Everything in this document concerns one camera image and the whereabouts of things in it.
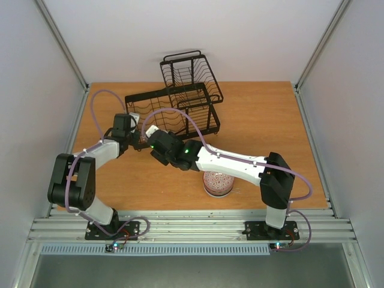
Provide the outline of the black wire dish rack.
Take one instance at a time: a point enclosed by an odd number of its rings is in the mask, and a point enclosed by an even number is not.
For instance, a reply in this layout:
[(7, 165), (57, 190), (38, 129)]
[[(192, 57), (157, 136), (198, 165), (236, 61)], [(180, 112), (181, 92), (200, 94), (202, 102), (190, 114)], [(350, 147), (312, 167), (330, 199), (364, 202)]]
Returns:
[(217, 134), (215, 105), (224, 97), (206, 56), (199, 50), (167, 55), (160, 69), (164, 88), (125, 97), (127, 111), (140, 115), (138, 129), (153, 111), (174, 108), (188, 114), (203, 135)]

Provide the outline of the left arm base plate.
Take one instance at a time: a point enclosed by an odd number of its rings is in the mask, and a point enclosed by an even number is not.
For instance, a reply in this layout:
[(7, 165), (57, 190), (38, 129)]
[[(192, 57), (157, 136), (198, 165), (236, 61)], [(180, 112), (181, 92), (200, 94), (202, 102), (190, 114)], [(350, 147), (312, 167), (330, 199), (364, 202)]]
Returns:
[(97, 223), (88, 223), (85, 232), (85, 239), (88, 241), (105, 240), (137, 240), (140, 232), (140, 222), (130, 221), (113, 221), (108, 225), (100, 225)]

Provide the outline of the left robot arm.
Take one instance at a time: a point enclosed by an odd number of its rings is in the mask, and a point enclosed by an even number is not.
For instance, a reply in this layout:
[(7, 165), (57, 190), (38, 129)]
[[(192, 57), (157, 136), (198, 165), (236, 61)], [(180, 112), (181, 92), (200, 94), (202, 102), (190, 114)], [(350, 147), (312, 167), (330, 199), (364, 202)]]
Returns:
[(107, 239), (120, 234), (121, 224), (113, 219), (113, 209), (96, 196), (96, 171), (138, 143), (139, 118), (137, 113), (116, 114), (101, 140), (78, 153), (59, 154), (53, 167), (48, 201), (100, 224), (99, 231)]

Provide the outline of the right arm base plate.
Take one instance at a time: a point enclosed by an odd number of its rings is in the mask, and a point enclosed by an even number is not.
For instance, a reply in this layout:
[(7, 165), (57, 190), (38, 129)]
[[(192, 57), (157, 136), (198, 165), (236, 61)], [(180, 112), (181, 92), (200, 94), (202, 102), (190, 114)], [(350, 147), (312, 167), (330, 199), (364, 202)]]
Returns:
[(268, 226), (264, 221), (246, 221), (242, 234), (248, 241), (291, 241), (299, 240), (300, 235), (295, 221), (286, 221), (282, 228)]

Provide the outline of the white bowl black diamonds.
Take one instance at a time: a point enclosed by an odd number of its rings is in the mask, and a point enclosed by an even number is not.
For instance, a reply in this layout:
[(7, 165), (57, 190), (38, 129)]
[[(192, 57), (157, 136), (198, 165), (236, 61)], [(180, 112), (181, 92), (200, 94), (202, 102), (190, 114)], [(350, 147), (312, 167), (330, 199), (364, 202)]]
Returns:
[(235, 178), (220, 172), (204, 172), (203, 186), (205, 190), (213, 193), (226, 193), (231, 191)]

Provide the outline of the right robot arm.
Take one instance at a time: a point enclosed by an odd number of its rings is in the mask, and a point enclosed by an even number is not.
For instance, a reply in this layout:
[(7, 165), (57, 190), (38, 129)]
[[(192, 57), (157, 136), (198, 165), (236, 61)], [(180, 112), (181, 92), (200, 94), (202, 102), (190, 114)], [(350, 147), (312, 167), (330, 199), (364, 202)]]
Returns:
[(182, 171), (218, 172), (245, 180), (260, 188), (266, 205), (265, 231), (272, 238), (286, 231), (286, 212), (295, 176), (282, 156), (252, 157), (223, 151), (202, 140), (182, 141), (172, 132), (145, 132), (151, 155), (163, 165)]

